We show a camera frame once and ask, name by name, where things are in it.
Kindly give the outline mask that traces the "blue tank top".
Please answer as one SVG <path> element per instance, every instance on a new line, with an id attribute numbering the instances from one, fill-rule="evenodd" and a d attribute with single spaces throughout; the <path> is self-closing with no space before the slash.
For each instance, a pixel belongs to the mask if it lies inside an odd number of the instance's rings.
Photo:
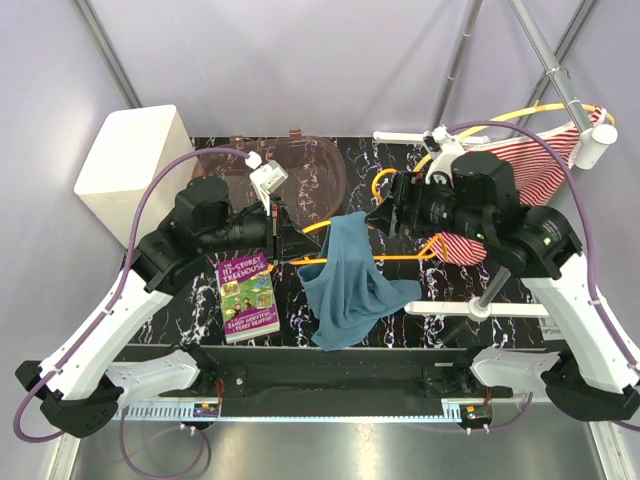
<path id="1" fill-rule="evenodd" d="M 378 320 L 421 299 L 416 280 L 388 280 L 377 269 L 362 211 L 331 219 L 321 249 L 326 262 L 297 269 L 318 319 L 312 341 L 324 351 L 360 343 Z"/>

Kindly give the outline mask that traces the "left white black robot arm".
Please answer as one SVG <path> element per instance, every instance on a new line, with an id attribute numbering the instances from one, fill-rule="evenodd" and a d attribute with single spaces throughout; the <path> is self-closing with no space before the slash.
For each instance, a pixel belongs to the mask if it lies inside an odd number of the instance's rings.
<path id="1" fill-rule="evenodd" d="M 139 328 L 205 269 L 208 256 L 254 249 L 281 263 L 320 246 L 290 219 L 279 197 L 235 212 L 224 180 L 192 179 L 155 230 L 131 236 L 116 282 L 69 340 L 46 359 L 16 369 L 25 399 L 38 398 L 60 434 L 84 438 L 139 401 L 167 392 L 209 395 L 218 366 L 198 346 L 179 346 L 130 367 L 113 362 Z"/>

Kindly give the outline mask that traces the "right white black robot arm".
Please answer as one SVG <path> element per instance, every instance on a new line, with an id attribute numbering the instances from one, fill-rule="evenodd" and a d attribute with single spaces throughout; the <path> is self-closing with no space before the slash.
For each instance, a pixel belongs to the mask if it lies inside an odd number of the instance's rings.
<path id="1" fill-rule="evenodd" d="M 622 350 L 635 346 L 589 283 L 589 258 L 570 222 L 552 207 L 524 204 L 512 165 L 491 152 L 457 157 L 450 180 L 443 178 L 398 173 L 367 223 L 389 237 L 452 233 L 481 243 L 530 290 L 567 343 L 551 353 L 471 348 L 454 365 L 457 390 L 544 394 L 575 420 L 627 426 L 639 410 L 639 369 Z"/>

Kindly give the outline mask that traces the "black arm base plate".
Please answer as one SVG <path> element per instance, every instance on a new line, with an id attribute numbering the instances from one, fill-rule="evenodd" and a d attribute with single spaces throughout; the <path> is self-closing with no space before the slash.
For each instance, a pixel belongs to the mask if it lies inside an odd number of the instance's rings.
<path id="1" fill-rule="evenodd" d="M 224 383 L 226 418 L 421 419 L 444 400 L 510 398 L 472 379 L 463 350 L 205 346 Z"/>

